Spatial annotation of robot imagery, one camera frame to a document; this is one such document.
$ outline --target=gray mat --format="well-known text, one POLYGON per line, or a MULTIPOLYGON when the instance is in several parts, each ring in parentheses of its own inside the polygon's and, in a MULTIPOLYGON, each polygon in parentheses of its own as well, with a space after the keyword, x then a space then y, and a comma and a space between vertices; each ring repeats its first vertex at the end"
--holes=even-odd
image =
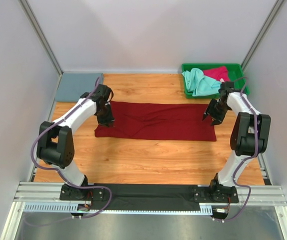
POLYGON ((95 87, 97 78, 100 83, 104 81, 102 73, 73 73, 62 74, 54 100, 56 102, 76 103, 85 92, 91 92, 95 87))

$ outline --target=green plastic bin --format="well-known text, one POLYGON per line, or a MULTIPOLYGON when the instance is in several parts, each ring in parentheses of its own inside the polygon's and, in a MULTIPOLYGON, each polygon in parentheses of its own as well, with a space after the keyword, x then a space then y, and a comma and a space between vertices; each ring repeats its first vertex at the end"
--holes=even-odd
MULTIPOLYGON (((225 66, 228 69, 228 76, 230 81, 234 82, 236 79, 241 78, 244 76, 244 72, 242 70, 242 66, 238 63, 184 63, 181 65, 182 72, 191 71, 194 68, 200 70, 207 70, 207 69, 215 69, 221 66, 225 66)), ((182 76, 183 85, 184 85, 184 93, 187 99, 217 99, 219 98, 219 93, 209 96, 193 96, 192 92, 187 91, 187 86, 185 82, 184 76, 182 76)), ((234 83, 234 87, 236 89, 241 89, 246 83, 246 79, 241 79, 234 83)), ((249 95, 250 91, 248 86, 245 87, 243 93, 249 95)))

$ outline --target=folded red cloth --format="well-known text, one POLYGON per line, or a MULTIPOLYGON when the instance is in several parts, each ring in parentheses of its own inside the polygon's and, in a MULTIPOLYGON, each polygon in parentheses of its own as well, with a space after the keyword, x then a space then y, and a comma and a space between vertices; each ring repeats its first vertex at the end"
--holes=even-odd
POLYGON ((111 102, 114 127, 98 126, 96 137, 146 140, 216 141, 207 104, 111 102))
POLYGON ((230 82, 230 79, 228 76, 228 70, 225 66, 203 70, 203 74, 207 77, 216 79, 217 81, 220 81, 220 79, 223 79, 225 82, 230 82))

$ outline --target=teal cloth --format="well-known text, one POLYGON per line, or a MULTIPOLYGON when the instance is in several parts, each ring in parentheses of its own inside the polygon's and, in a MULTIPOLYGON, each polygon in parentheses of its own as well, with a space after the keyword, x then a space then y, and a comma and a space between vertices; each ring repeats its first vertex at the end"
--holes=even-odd
POLYGON ((199 68, 185 71, 182 75, 188 92, 192 92, 192 96, 194 97, 209 96, 219 92, 221 82, 212 77, 205 76, 204 72, 199 68))

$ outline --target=wooden tabletop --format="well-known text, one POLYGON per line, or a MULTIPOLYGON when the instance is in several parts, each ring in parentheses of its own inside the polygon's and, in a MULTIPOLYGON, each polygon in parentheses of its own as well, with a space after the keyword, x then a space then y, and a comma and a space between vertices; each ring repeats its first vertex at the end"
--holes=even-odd
MULTIPOLYGON (((114 101, 156 104, 208 104, 210 101, 186 99, 180 74, 105 74, 104 84, 113 90, 114 101)), ((74 105, 58 102, 53 120, 74 105)), ((215 126, 216 142, 136 140, 96 138, 94 130, 98 123, 93 116, 73 137, 74 160, 89 183, 208 185, 231 154, 230 135, 235 120, 236 116, 229 111, 223 124, 215 126)), ((34 181, 62 182, 57 173, 42 169, 37 170, 34 181)), ((264 185, 256 159, 245 168, 238 182, 264 185)))

